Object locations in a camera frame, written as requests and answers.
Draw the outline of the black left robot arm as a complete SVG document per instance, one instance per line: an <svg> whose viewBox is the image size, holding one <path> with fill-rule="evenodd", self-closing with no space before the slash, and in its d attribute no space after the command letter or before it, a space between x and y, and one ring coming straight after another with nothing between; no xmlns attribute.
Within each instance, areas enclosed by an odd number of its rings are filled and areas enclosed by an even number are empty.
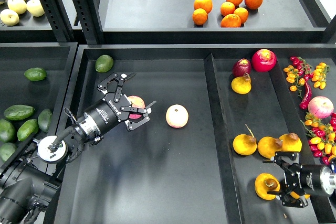
<svg viewBox="0 0 336 224"><path fill-rule="evenodd" d="M97 89L103 98L56 135L36 139L32 133L1 166L1 223L34 223L61 187L59 174L77 159L86 145L96 145L111 129L124 123L133 131L150 120L151 105L136 108L122 91L135 73L113 73Z"/></svg>

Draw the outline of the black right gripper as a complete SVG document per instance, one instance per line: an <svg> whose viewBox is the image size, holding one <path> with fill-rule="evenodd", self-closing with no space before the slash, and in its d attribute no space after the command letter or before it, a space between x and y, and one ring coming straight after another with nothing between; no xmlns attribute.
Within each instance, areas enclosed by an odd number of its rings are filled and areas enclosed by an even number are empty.
<svg viewBox="0 0 336 224"><path fill-rule="evenodd" d="M309 194L323 197L330 197L333 194L333 171L324 165L299 164L297 163L299 156L299 152L276 151L270 159L262 161L267 164L276 164L284 171L286 189L269 190L267 195L275 196L285 207L304 208L308 206L308 199L304 197L294 199L290 196L292 191L298 195Z"/></svg>

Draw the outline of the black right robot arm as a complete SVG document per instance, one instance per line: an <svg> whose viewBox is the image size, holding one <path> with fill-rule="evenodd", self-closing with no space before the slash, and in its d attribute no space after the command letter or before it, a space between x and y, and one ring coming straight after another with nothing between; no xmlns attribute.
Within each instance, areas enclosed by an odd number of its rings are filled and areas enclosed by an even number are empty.
<svg viewBox="0 0 336 224"><path fill-rule="evenodd" d="M264 163L274 163L284 171L284 180L279 191L268 191L281 200L283 206L304 208L305 198L310 196L330 197L335 191L335 172L325 165L299 164L298 152L277 151Z"/></svg>

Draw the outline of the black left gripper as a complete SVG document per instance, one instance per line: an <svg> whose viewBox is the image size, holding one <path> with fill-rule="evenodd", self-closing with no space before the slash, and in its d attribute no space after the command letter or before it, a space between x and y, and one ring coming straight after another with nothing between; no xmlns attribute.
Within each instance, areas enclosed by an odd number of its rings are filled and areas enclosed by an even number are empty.
<svg viewBox="0 0 336 224"><path fill-rule="evenodd" d="M122 96L124 83L135 75L136 73L112 73L98 83L98 91L106 96L84 110L84 117L97 133L107 133L121 122L125 123L128 131L133 131L150 120L151 107L157 101L154 100L142 109L133 107L127 96ZM131 113L141 117L133 122L130 120Z"/></svg>

